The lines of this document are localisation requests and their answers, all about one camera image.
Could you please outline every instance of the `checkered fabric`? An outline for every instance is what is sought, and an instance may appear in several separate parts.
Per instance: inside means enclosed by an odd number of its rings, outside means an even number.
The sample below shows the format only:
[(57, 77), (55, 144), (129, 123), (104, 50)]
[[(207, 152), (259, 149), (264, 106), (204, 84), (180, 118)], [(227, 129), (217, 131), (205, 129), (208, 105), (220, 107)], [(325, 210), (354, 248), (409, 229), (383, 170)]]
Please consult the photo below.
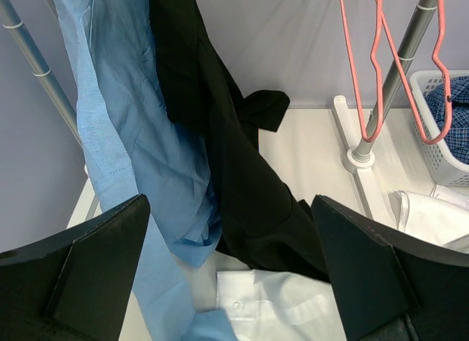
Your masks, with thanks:
[[(445, 124), (443, 85), (428, 93), (425, 99), (438, 127), (442, 129)], [(456, 159), (469, 164), (469, 76), (451, 80), (451, 101), (453, 122), (445, 141)]]

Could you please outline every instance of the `metal pole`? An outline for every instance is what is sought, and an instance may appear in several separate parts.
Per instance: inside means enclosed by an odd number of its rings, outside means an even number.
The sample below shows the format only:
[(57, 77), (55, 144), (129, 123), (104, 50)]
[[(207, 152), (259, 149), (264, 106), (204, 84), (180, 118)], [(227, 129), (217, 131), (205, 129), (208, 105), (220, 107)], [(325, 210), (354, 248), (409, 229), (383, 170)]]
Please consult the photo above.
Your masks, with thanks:
[(47, 4), (49, 9), (51, 10), (52, 15), (54, 15), (55, 18), (57, 20), (59, 20), (59, 18), (57, 17), (56, 5), (54, 4), (53, 0), (45, 0), (45, 3)]
[[(412, 18), (410, 19), (398, 50), (399, 59), (401, 60), (402, 67), (406, 73), (412, 64), (417, 48), (425, 35), (426, 29), (430, 25), (430, 21), (432, 20), (436, 9), (437, 0), (419, 0), (416, 9), (413, 12)], [(393, 62), (383, 84), (384, 118), (388, 115), (392, 100), (396, 96), (401, 85), (402, 81), (399, 71), (396, 68), (396, 64)], [(368, 125), (366, 125), (366, 132), (368, 134), (372, 134), (376, 129), (376, 124), (377, 105), (374, 106)], [(352, 153), (353, 158), (360, 162), (368, 161), (373, 144), (374, 142), (365, 142), (363, 139), (360, 140), (360, 144), (357, 146), (357, 149)]]
[(60, 87), (56, 77), (53, 75), (51, 68), (47, 65), (47, 62), (44, 60), (43, 55), (10, 0), (0, 0), (0, 22), (4, 28), (10, 31), (16, 44), (31, 65), (32, 74), (38, 77), (57, 110), (81, 145), (76, 125), (75, 110), (73, 110), (67, 96)]

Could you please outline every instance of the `white wall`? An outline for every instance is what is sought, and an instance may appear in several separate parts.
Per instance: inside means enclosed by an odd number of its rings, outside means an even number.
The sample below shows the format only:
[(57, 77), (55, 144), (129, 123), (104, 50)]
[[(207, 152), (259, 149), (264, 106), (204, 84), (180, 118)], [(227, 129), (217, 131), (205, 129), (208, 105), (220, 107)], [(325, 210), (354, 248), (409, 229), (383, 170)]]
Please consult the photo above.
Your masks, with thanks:
[[(11, 0), (72, 104), (75, 82), (44, 0)], [(85, 181), (81, 148), (0, 27), (0, 252), (63, 230)]]
[[(418, 0), (385, 0), (388, 24), (399, 46)], [(244, 93), (282, 89), (292, 103), (330, 104), (343, 94), (355, 103), (345, 50), (339, 0), (198, 0), (213, 45)], [(469, 0), (446, 0), (447, 33), (441, 59), (451, 69), (469, 69)], [(345, 0), (363, 101), (373, 105), (374, 0)], [(435, 67), (431, 52), (436, 15), (410, 69)], [(383, 78), (391, 63), (385, 35), (379, 50)], [(406, 101), (401, 97), (398, 104)]]

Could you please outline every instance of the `black shirt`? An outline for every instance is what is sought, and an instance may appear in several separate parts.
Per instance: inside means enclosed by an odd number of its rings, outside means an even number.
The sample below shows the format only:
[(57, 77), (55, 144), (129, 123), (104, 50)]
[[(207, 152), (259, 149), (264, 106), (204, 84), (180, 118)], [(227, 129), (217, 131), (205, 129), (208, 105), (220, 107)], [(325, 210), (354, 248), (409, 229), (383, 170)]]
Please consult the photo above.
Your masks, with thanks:
[(258, 152), (289, 105), (278, 91), (244, 98), (218, 57), (196, 0), (149, 0), (168, 117), (205, 139), (223, 236), (218, 250), (253, 268), (328, 280), (311, 211)]

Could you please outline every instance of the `clothes rack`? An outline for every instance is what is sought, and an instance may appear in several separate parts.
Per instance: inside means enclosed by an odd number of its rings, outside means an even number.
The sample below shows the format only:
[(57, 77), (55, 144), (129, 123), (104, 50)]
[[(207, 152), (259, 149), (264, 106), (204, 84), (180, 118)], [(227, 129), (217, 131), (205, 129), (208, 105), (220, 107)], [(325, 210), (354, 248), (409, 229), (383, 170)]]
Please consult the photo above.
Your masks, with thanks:
[[(46, 0), (46, 2), (51, 11), (56, 14), (53, 2), (51, 0)], [(399, 47), (399, 56), (406, 72), (412, 64), (416, 50), (435, 13), (436, 2), (437, 0), (419, 0), (410, 19)], [(64, 121), (77, 141), (80, 142), (75, 111), (10, 0), (0, 0), (0, 21), (6, 29), (9, 29), (18, 47), (32, 66), (33, 74), (38, 77)], [(402, 81), (396, 65), (392, 63), (383, 84), (384, 117), (388, 115), (401, 84)], [(394, 226), (394, 219), (391, 218), (389, 210), (385, 206), (380, 186), (373, 173), (375, 155), (372, 148), (374, 142), (365, 142), (359, 138), (355, 121), (348, 111), (349, 108), (345, 97), (336, 96), (333, 100), (332, 112), (346, 149), (345, 154), (342, 156), (343, 167), (353, 174), (365, 214), (376, 221)], [(377, 108), (375, 106), (366, 127), (369, 133), (376, 127), (376, 114)]]
[(12, 35), (24, 57), (28, 60), (33, 76), (40, 80), (75, 139), (81, 144), (75, 110), (10, 0), (0, 0), (0, 22)]
[[(405, 72), (416, 55), (416, 51), (437, 9), (437, 0), (419, 0), (416, 9), (402, 38), (398, 55)], [(396, 64), (392, 62), (383, 84), (383, 122), (392, 106), (392, 101), (402, 85)], [(376, 221), (395, 226), (394, 220), (386, 210), (377, 179), (373, 173), (375, 156), (372, 152), (373, 142), (357, 139), (352, 123), (349, 121), (348, 106), (344, 96), (336, 96), (333, 101), (333, 114), (341, 134), (346, 153), (342, 157), (344, 168), (353, 174), (365, 214)], [(374, 106), (366, 132), (371, 134), (377, 127), (378, 107)]]

